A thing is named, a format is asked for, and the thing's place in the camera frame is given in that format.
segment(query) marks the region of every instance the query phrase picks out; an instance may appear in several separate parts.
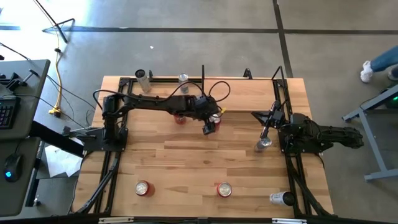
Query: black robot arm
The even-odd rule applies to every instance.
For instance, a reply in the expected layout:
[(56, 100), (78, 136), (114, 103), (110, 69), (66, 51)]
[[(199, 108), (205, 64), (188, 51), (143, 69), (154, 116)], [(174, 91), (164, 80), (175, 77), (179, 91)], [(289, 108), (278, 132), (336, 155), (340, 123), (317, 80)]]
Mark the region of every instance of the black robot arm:
[(275, 128), (285, 142), (286, 153), (323, 152), (338, 142), (346, 147), (357, 149), (363, 146), (361, 133), (355, 128), (319, 126), (308, 116), (294, 113), (287, 121), (279, 101), (275, 101), (269, 111), (255, 111), (252, 115), (264, 126), (261, 138), (267, 137), (268, 128)]
[[(118, 101), (122, 99), (124, 105), (117, 108)], [(215, 132), (215, 123), (210, 117), (219, 113), (219, 106), (212, 96), (169, 96), (167, 98), (142, 96), (135, 94), (113, 94), (104, 98), (102, 116), (104, 119), (105, 141), (118, 140), (120, 138), (117, 119), (133, 109), (159, 110), (177, 116), (204, 121), (203, 134)]]

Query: gray floor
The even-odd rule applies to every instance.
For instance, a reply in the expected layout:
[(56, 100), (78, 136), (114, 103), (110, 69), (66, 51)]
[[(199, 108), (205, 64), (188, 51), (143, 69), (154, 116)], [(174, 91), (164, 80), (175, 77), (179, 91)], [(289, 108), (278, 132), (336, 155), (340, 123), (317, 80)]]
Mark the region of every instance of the gray floor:
[[(96, 27), (277, 27), (271, 0), (151, 0), (151, 1), (43, 1), (58, 20), (70, 17), (76, 25)], [(398, 29), (395, 0), (279, 0), (286, 29)], [(15, 14), (11, 9), (19, 9)], [(9, 6), (0, 22), (12, 22), (19, 14), (34, 21), (22, 31), (1, 31), (0, 41), (30, 58), (49, 58), (50, 75), (55, 76), (53, 34), (39, 30), (48, 27), (34, 4)], [(104, 75), (132, 75), (139, 68), (155, 75), (200, 74), (205, 64), (207, 75), (241, 76), (246, 67), (256, 77), (270, 77), (283, 65), (278, 34), (173, 34), (173, 33), (87, 33), (68, 34), (60, 62), (65, 88), (93, 103), (91, 93), (101, 86)], [(397, 44), (398, 35), (286, 35), (287, 50), (294, 77), (302, 77), (307, 87), (312, 115), (324, 125), (343, 126), (341, 117), (361, 102), (390, 85), (387, 72), (363, 84), (359, 71), (365, 60)], [(1, 52), (7, 60), (18, 55)], [(57, 92), (46, 83), (42, 98), (54, 102)], [(89, 107), (65, 94), (75, 111), (75, 119), (86, 125)], [(72, 111), (63, 101), (62, 109)], [(69, 120), (47, 114), (40, 104), (35, 119), (60, 131), (64, 125), (78, 128)], [(349, 124), (361, 129), (357, 121)], [(398, 177), (366, 183), (363, 175), (378, 171), (376, 160), (365, 146), (354, 150), (335, 146), (324, 155), (326, 177), (335, 213), (341, 217), (396, 222), (398, 220)], [(396, 157), (397, 152), (384, 152)], [(24, 208), (18, 217), (65, 214), (72, 199), (76, 178), (53, 179), (40, 183), (37, 208)]]

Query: white paper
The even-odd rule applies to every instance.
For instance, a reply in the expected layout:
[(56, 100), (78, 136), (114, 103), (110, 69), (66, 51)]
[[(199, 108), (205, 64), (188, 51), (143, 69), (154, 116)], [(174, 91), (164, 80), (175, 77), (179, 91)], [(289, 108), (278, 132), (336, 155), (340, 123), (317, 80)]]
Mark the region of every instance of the white paper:
[[(83, 143), (77, 138), (72, 138), (72, 140), (83, 145)], [(64, 172), (66, 172), (67, 176), (70, 177), (80, 170), (80, 165), (83, 160), (82, 158), (72, 155), (69, 152), (65, 152), (55, 146), (47, 146), (45, 148), (45, 155), (47, 156), (50, 177)]]

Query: wooden tabletop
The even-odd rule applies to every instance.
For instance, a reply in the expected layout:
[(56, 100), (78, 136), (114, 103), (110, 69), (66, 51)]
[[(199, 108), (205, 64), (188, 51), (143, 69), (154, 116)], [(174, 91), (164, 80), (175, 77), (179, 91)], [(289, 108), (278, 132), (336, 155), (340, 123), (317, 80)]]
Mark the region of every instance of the wooden tabletop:
[[(102, 89), (117, 91), (120, 78), (104, 77)], [(216, 77), (206, 79), (205, 91), (220, 80), (231, 85), (231, 94), (219, 103), (226, 108), (226, 113), (217, 133), (204, 136), (202, 121), (187, 119), (184, 125), (178, 125), (164, 111), (129, 112), (129, 137), (119, 167), (112, 216), (293, 217), (292, 207), (269, 202), (270, 194), (289, 190), (276, 131), (270, 130), (273, 142), (270, 148), (260, 154), (254, 152), (262, 128), (249, 111), (271, 107), (275, 100), (272, 82), (266, 78)], [(293, 112), (311, 116), (303, 80), (287, 81)], [(225, 96), (226, 87), (222, 85), (212, 91), (214, 98)], [(153, 83), (150, 95), (167, 96), (176, 86), (175, 83)], [(189, 94), (200, 92), (194, 86), (189, 90)], [(133, 92), (141, 93), (139, 85), (134, 84)], [(102, 92), (99, 101), (106, 95)], [(97, 108), (93, 127), (102, 126), (101, 111)], [(333, 213), (319, 158), (311, 154), (302, 157), (308, 188), (323, 207)], [(104, 152), (94, 152), (84, 161), (73, 210), (79, 209), (97, 187), (103, 158)], [(155, 194), (137, 196), (134, 187), (138, 180), (152, 183)], [(231, 184), (230, 197), (217, 196), (216, 186), (220, 182)]]

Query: desk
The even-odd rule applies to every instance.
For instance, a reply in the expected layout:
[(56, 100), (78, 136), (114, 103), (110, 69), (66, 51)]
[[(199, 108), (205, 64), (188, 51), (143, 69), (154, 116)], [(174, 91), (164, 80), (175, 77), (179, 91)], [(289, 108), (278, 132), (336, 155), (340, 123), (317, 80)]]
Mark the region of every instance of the desk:
[[(33, 75), (27, 80), (27, 86), (20, 86), (15, 90), (15, 94), (33, 95), (35, 97), (23, 96), (19, 103), (17, 116), (12, 129), (0, 130), (0, 140), (20, 139), (29, 135), (30, 126), (39, 104), (40, 95), (44, 87), (45, 77), (49, 71), (49, 60), (25, 60), (15, 62), (0, 62), (0, 73), (10, 78), (12, 73), (17, 73), (21, 80), (26, 78), (30, 72), (29, 69), (37, 72), (39, 76)], [(0, 96), (10, 94), (5, 88), (1, 88)]]
[[(104, 77), (102, 89), (118, 90), (121, 77)], [(132, 110), (127, 127), (127, 148), (119, 166), (112, 216), (163, 217), (293, 217), (291, 207), (271, 205), (269, 195), (289, 190), (285, 157), (280, 153), (277, 133), (270, 130), (274, 142), (262, 154), (254, 153), (262, 127), (249, 113), (268, 110), (274, 102), (269, 79), (239, 80), (226, 77), (207, 78), (205, 89), (218, 80), (231, 85), (228, 100), (219, 103), (227, 112), (220, 130), (204, 136), (203, 122), (187, 119), (180, 126), (164, 111)], [(301, 78), (288, 79), (293, 112), (310, 116), (307, 94)], [(167, 96), (176, 83), (152, 84), (152, 94)], [(221, 84), (212, 96), (222, 98)], [(134, 93), (140, 93), (138, 84)], [(190, 93), (195, 93), (194, 86)], [(101, 92), (102, 102), (107, 93)], [(94, 127), (102, 127), (97, 108)], [(93, 152), (84, 161), (76, 186), (73, 210), (79, 209), (98, 185), (103, 152)], [(314, 155), (302, 155), (308, 188), (329, 212), (331, 206), (325, 172)], [(152, 197), (138, 197), (134, 186), (138, 180), (155, 185)], [(216, 196), (216, 185), (227, 181), (233, 193), (228, 198)], [(102, 208), (108, 194), (103, 195)]]
[(0, 201), (2, 202), (0, 204), (0, 216), (2, 217), (18, 215), (21, 212), (40, 144), (40, 138), (1, 142), (0, 166), (3, 166), (6, 158), (14, 153), (19, 141), (21, 143), (19, 144), (18, 153), (23, 156), (21, 177), (14, 183), (7, 182), (2, 175), (0, 177)]

